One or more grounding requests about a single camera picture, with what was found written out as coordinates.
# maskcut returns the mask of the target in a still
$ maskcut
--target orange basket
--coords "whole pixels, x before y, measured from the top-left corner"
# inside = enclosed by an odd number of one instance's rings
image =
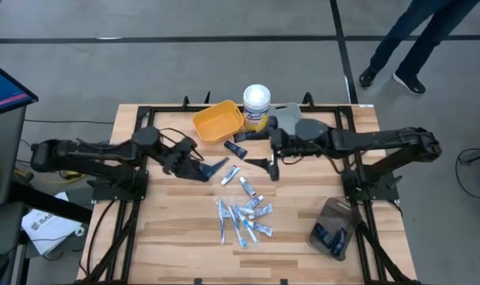
[[[192,116],[198,135],[206,143],[217,143],[221,139],[240,131],[244,118],[237,105],[226,100],[199,111]]]

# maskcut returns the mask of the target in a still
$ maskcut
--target disinfecting wipes container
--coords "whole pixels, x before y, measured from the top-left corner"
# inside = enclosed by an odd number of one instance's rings
[[[247,130],[262,130],[268,121],[270,90],[261,84],[253,84],[247,87],[243,93],[243,105],[243,116],[246,118]]]

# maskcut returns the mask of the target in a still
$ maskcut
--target monitor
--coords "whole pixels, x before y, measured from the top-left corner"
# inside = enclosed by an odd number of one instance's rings
[[[37,102],[38,97],[0,68],[0,113]]]

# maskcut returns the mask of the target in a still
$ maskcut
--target gray floor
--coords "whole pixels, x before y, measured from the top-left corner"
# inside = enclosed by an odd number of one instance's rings
[[[346,36],[382,36],[409,0],[338,0]],[[414,32],[419,34],[423,28]],[[0,38],[122,36],[334,35],[326,0],[3,0]],[[480,35],[480,3],[453,32]],[[353,76],[367,66],[378,42],[348,42]],[[405,42],[360,103],[375,104],[382,129],[425,127],[444,154],[398,173],[404,223],[419,279],[433,284],[480,284],[480,200],[456,183],[456,155],[480,146],[480,41],[445,41],[420,74],[428,92],[412,97],[390,79],[409,50]],[[347,103],[335,41],[207,44],[0,44],[0,66],[40,96],[27,117],[113,121],[120,103],[241,100],[243,89],[266,84],[276,102]],[[89,141],[109,138],[109,125],[26,123],[23,138]],[[28,159],[21,146],[19,158]],[[464,184],[480,195],[480,163],[461,167]],[[90,194],[83,183],[65,188],[73,201]],[[32,260],[29,284],[66,283],[78,270],[82,239],[68,242],[59,261]]]

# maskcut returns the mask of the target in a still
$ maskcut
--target sneaker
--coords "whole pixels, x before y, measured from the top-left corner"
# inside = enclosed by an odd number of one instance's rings
[[[377,72],[374,72],[370,67],[368,67],[358,78],[358,84],[361,87],[367,88],[370,87],[375,79]]]
[[[409,92],[417,96],[425,94],[425,91],[427,90],[425,86],[421,84],[419,80],[417,80],[416,75],[412,78],[402,80],[399,76],[397,76],[397,72],[395,71],[393,73],[393,79],[400,83],[400,85],[405,86]]]

